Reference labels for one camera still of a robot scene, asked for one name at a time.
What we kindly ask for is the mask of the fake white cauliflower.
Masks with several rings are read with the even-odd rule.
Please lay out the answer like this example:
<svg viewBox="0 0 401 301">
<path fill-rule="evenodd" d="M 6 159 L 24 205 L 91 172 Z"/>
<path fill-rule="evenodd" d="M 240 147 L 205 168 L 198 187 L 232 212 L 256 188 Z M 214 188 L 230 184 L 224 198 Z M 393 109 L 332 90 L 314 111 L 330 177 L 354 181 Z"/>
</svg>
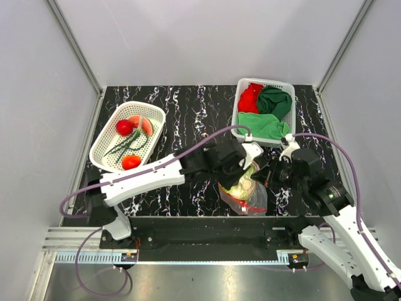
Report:
<svg viewBox="0 0 401 301">
<path fill-rule="evenodd" d="M 251 176 L 259 170 L 257 164 L 252 164 L 247 172 L 239 179 L 238 183 L 230 189 L 226 189 L 219 184 L 219 188 L 232 198 L 248 200 L 256 188 L 256 181 Z"/>
</svg>

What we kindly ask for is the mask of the clear zip top bag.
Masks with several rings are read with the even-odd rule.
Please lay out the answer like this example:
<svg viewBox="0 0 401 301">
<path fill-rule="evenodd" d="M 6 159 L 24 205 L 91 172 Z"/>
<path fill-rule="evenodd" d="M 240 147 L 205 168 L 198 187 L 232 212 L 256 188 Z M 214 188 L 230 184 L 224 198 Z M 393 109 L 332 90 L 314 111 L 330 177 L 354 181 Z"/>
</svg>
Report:
<svg viewBox="0 0 401 301">
<path fill-rule="evenodd" d="M 220 198 L 238 215 L 265 216 L 268 211 L 266 188 L 251 176 L 258 172 L 259 166 L 253 162 L 235 186 L 226 189 L 218 183 Z"/>
</svg>

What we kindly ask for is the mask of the fake red tomato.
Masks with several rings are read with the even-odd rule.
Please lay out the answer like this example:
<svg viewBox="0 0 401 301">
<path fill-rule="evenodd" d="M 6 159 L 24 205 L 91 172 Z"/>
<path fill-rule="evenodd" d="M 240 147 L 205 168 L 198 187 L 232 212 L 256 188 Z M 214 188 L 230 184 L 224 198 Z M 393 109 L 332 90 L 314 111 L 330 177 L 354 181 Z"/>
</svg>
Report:
<svg viewBox="0 0 401 301">
<path fill-rule="evenodd" d="M 122 168 L 127 171 L 138 167 L 141 163 L 142 160 L 139 156 L 136 155 L 125 156 L 122 159 Z"/>
</svg>

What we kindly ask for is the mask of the fake watermelon slice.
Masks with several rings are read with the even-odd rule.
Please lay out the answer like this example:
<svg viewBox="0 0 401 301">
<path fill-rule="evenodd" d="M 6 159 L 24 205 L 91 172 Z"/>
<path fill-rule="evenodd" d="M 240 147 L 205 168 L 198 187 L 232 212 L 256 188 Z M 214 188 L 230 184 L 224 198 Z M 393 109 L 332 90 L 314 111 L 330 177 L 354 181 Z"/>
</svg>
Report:
<svg viewBox="0 0 401 301">
<path fill-rule="evenodd" d="M 134 128 L 137 128 L 139 126 L 139 123 L 141 122 L 142 131 L 149 136 L 153 135 L 153 125 L 146 117 L 143 117 L 141 115 L 133 115 L 128 118 L 128 121 L 132 123 Z"/>
</svg>

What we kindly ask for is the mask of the fake green leafy sprig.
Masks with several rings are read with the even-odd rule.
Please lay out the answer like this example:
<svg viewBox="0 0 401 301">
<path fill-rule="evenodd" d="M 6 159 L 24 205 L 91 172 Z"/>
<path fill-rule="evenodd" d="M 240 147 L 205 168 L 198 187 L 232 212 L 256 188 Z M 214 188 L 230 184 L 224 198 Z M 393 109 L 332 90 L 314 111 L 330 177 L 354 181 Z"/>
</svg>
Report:
<svg viewBox="0 0 401 301">
<path fill-rule="evenodd" d="M 140 144 L 139 146 L 132 147 L 132 145 L 141 137 L 142 134 L 145 137 L 145 141 L 142 144 Z M 145 145 L 147 144 L 147 142 L 149 141 L 149 138 L 151 136 L 145 134 L 142 131 L 141 122 L 140 122 L 139 126 L 137 128 L 134 128 L 133 132 L 130 135 L 122 136 L 122 137 L 125 137 L 125 139 L 123 141 L 121 141 L 119 144 L 116 144 L 115 146 L 113 146 L 109 151 L 107 151 L 103 155 L 104 157 L 106 157 L 109 154 L 119 153 L 120 155 L 119 155 L 119 157 L 118 157 L 118 159 L 116 160 L 115 163 L 118 163 L 122 159 L 122 157 L 126 153 L 126 151 L 129 151 L 129 150 L 131 150 L 131 151 L 139 151 L 142 148 L 144 148 Z"/>
</svg>

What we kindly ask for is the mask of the fake red strawberry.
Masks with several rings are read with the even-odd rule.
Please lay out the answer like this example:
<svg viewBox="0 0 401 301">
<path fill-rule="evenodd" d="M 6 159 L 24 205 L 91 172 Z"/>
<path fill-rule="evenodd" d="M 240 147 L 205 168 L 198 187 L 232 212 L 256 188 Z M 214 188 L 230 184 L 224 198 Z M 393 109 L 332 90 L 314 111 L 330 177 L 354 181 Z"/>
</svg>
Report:
<svg viewBox="0 0 401 301">
<path fill-rule="evenodd" d="M 119 120 L 116 124 L 116 131 L 121 136 L 128 136 L 133 132 L 134 126 L 127 119 Z"/>
</svg>

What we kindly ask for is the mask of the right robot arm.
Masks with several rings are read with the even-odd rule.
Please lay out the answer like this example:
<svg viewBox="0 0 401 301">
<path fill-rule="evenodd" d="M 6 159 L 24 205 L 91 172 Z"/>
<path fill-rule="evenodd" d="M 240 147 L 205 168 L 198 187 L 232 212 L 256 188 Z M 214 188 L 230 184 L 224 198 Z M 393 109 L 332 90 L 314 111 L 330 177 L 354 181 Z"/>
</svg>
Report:
<svg viewBox="0 0 401 301">
<path fill-rule="evenodd" d="M 316 254 L 348 286 L 354 300 L 400 300 L 400 269 L 379 249 L 375 238 L 357 221 L 357 206 L 345 187 L 326 178 L 312 150 L 296 149 L 275 157 L 252 178 L 266 186 L 290 187 L 323 218 L 346 246 L 324 238 L 304 216 L 286 226 L 285 243 Z"/>
</svg>

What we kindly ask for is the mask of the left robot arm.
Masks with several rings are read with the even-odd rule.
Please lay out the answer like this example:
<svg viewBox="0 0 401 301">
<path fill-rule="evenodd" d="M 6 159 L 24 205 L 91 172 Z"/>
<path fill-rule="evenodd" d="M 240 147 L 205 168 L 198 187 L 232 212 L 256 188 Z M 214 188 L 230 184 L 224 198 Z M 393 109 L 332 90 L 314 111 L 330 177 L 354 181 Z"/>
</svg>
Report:
<svg viewBox="0 0 401 301">
<path fill-rule="evenodd" d="M 215 179 L 230 189 L 260 155 L 258 145 L 236 139 L 220 144 L 204 142 L 163 159 L 124 172 L 88 177 L 85 193 L 89 226 L 107 230 L 116 244 L 129 248 L 135 242 L 128 217 L 118 205 L 138 194 L 167 186 Z"/>
</svg>

